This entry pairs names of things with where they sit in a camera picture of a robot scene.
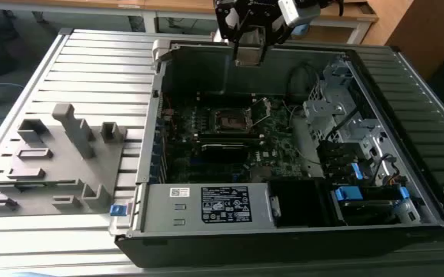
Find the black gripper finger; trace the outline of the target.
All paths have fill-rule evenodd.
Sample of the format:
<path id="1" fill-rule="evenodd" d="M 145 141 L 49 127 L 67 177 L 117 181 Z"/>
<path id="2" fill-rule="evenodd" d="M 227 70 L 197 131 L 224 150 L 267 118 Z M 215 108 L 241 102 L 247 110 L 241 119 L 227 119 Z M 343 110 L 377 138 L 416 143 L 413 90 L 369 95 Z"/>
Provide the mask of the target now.
<path id="1" fill-rule="evenodd" d="M 232 27 L 232 38 L 231 41 L 233 43 L 233 61 L 239 61 L 239 47 L 241 43 L 245 43 L 248 40 L 249 32 L 251 32 L 251 18 L 252 11 L 248 10 L 245 15 L 233 16 L 231 19 L 231 27 Z"/>
<path id="2" fill-rule="evenodd" d="M 284 31 L 284 18 L 279 17 L 272 23 L 267 23 L 261 28 L 260 42 L 261 50 L 259 61 L 265 59 L 268 49 L 279 42 L 279 38 Z"/>

